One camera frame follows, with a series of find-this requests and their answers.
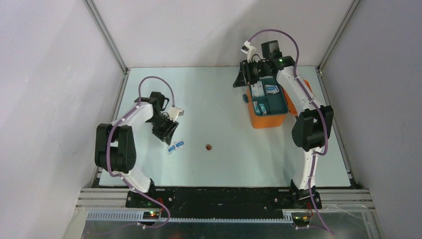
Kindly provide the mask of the teal divided tray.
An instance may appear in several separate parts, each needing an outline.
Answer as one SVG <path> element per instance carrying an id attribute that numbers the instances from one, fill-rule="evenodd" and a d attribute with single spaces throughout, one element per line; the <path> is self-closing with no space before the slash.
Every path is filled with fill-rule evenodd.
<path id="1" fill-rule="evenodd" d="M 265 96 L 264 97 L 257 97 L 253 98 L 251 95 L 250 86 L 247 88 L 247 93 L 250 94 L 248 99 L 248 106 L 252 107 L 251 115 L 258 116 L 255 114 L 253 102 L 257 101 L 259 103 L 263 103 L 265 105 L 267 115 L 264 116 L 278 116 L 278 115 L 285 115 L 289 112 L 288 105 L 285 99 L 285 96 L 282 91 L 282 87 L 277 83 L 277 81 L 271 77 L 261 78 L 258 82 L 261 82 L 264 86 Z M 277 85 L 280 92 L 277 94 L 267 94 L 265 85 Z"/>

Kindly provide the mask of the teal bandage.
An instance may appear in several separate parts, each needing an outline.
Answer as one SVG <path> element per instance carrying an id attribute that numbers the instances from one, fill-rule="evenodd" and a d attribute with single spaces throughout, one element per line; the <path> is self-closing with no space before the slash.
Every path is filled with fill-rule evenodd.
<path id="1" fill-rule="evenodd" d="M 255 111 L 256 115 L 258 115 L 258 116 L 267 115 L 267 111 L 266 111 L 265 105 L 263 103 L 259 103 L 257 101 L 254 101 L 253 107 L 254 107 L 254 111 Z"/>

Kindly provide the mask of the orange medicine kit box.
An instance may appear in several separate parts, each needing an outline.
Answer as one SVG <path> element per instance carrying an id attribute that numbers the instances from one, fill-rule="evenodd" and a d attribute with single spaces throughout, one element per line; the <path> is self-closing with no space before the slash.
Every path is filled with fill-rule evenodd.
<path id="1" fill-rule="evenodd" d="M 242 97 L 254 129 L 279 127 L 286 115 L 298 116 L 292 100 L 273 78 L 261 78 L 255 86 L 247 86 Z"/>

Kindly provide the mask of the blue white sachet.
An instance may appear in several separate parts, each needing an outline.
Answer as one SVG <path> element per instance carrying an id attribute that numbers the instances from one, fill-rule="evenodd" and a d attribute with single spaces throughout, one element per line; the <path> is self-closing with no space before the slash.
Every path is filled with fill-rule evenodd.
<path id="1" fill-rule="evenodd" d="M 253 98 L 265 96 L 264 86 L 262 85 L 261 82 L 251 85 L 250 89 L 251 89 L 251 95 Z"/>

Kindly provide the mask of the blue alcohol wipe packet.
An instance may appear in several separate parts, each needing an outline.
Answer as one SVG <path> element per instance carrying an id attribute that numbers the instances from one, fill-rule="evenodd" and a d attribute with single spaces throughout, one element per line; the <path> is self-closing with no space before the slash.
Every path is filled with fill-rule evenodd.
<path id="1" fill-rule="evenodd" d="M 277 85 L 265 85 L 265 89 L 267 94 L 277 94 L 280 92 Z"/>

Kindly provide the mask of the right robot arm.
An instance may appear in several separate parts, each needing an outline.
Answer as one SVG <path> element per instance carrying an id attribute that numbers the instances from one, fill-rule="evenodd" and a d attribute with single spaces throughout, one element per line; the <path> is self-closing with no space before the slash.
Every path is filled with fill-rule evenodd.
<path id="1" fill-rule="evenodd" d="M 254 128 L 280 126 L 287 112 L 295 115 L 292 139 L 303 150 L 303 158 L 292 179 L 297 190 L 290 193 L 289 200 L 295 208 L 302 208 L 310 200 L 305 190 L 315 185 L 317 159 L 327 152 L 334 112 L 316 99 L 298 74 L 296 61 L 282 54 L 278 41 L 263 43 L 261 50 L 262 55 L 254 60 L 256 48 L 244 42 L 241 51 L 247 57 L 240 62 L 233 87 L 247 87 L 243 97 Z"/>

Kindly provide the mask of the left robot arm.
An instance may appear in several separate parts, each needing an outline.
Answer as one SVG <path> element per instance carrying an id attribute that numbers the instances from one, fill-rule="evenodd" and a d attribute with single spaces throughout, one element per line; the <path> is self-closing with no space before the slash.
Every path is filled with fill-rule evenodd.
<path id="1" fill-rule="evenodd" d="M 137 98 L 133 107 L 120 119 L 101 123 L 96 129 L 95 164 L 105 169 L 111 177 L 118 177 L 131 191 L 140 192 L 138 201 L 145 207 L 157 202 L 157 193 L 150 188 L 152 179 L 136 166 L 137 153 L 135 131 L 143 124 L 152 125 L 152 134 L 160 141 L 171 145 L 179 123 L 177 118 L 184 110 L 171 106 L 170 99 L 161 92 L 152 92 L 149 97 Z"/>

